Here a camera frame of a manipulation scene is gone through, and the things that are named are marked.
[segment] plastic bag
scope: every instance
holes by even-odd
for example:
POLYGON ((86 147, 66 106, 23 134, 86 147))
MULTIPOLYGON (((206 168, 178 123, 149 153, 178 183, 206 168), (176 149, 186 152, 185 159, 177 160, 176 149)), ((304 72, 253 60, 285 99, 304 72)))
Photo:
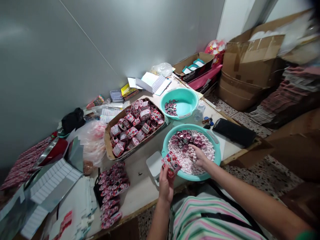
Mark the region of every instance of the plastic bag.
POLYGON ((213 59, 212 65, 220 65, 223 62, 223 55, 226 48, 226 42, 224 40, 213 40, 209 42, 206 47, 205 53, 209 53, 214 55, 215 58, 213 59))
POLYGON ((172 75, 172 66, 169 63, 160 63, 152 67, 151 72, 156 75, 169 77, 172 75))
POLYGON ((104 143, 104 131, 107 124, 93 120, 83 126, 78 139, 83 145, 83 160, 90 161, 95 167, 101 167, 101 161, 106 154, 106 145, 104 143))

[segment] small plastic container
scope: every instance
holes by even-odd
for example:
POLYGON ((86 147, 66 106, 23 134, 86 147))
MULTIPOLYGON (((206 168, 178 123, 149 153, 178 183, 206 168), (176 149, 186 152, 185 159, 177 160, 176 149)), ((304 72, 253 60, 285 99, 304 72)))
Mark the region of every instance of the small plastic container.
POLYGON ((194 120, 199 122, 203 120, 203 113, 206 109, 206 106, 203 102, 200 102, 197 106, 197 109, 194 111, 194 120))
POLYGON ((111 90, 110 96, 111 96, 111 99, 113 102, 123 102, 124 101, 120 89, 119 90, 111 90))

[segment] white wall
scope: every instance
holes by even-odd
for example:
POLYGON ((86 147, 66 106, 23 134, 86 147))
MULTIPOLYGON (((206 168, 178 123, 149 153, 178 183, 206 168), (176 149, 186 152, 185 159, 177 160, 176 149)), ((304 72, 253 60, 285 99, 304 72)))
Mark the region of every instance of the white wall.
POLYGON ((124 86, 127 76, 204 50, 216 38, 223 4, 1 1, 0 170, 55 131, 64 115, 124 86))
POLYGON ((268 16, 267 22, 298 13, 312 7, 312 4, 308 0, 278 0, 268 16))
POLYGON ((241 34, 254 2, 255 0, 225 0, 217 39, 229 41, 241 34))

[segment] pink package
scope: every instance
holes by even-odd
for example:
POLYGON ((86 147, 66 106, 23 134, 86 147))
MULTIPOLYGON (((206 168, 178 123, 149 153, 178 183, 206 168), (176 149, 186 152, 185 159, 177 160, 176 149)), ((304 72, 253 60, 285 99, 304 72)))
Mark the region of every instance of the pink package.
POLYGON ((181 165, 177 157, 170 151, 162 160, 162 166, 165 167, 166 165, 169 166, 168 176, 173 178, 179 170, 181 169, 181 165))

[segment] bottle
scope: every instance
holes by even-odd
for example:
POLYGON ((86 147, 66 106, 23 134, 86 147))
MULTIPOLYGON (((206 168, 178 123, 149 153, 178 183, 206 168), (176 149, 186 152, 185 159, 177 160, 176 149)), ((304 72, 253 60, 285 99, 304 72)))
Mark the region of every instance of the bottle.
POLYGON ((194 112, 195 121, 199 122, 203 120, 203 113, 205 109, 206 109, 206 106, 204 105, 204 103, 200 102, 197 106, 197 109, 194 112))

